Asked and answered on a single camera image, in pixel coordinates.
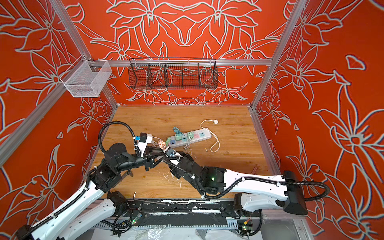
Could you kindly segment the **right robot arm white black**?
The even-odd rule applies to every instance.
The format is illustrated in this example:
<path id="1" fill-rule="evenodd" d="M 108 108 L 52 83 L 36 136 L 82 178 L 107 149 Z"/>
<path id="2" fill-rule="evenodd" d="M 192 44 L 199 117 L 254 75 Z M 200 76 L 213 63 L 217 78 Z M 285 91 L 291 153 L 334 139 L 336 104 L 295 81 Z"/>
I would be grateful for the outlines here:
<path id="1" fill-rule="evenodd" d="M 164 162 L 178 179 L 184 178 L 203 199 L 218 200 L 235 193 L 236 211 L 253 213 L 281 208 L 292 215 L 307 215 L 307 202 L 317 201 L 330 193 L 320 182 L 298 181 L 291 171 L 283 175 L 261 176 L 235 172 L 219 167 L 201 167 L 186 153 L 171 148 L 165 151 Z"/>

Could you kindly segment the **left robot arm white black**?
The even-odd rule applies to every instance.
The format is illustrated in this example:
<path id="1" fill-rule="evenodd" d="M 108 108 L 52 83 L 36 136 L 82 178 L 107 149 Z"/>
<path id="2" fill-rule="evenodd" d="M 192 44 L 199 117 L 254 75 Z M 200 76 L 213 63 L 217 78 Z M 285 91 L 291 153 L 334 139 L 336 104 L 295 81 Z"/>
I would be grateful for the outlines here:
<path id="1" fill-rule="evenodd" d="M 145 167 L 146 171 L 159 164 L 165 154 L 160 148 L 152 147 L 152 135 L 132 135 L 134 154 L 129 154 L 124 144 L 118 143 L 105 150 L 102 144 L 104 130 L 110 125 L 126 123 L 115 121 L 105 124 L 99 133 L 98 144 L 105 158 L 91 170 L 85 183 L 68 200 L 43 220 L 30 226 L 24 225 L 16 232 L 18 240 L 74 240 L 99 221 L 114 215 L 125 214 L 129 207 L 119 192 L 114 192 L 98 206 L 87 213 L 83 211 L 103 194 L 118 185 L 132 169 Z"/>

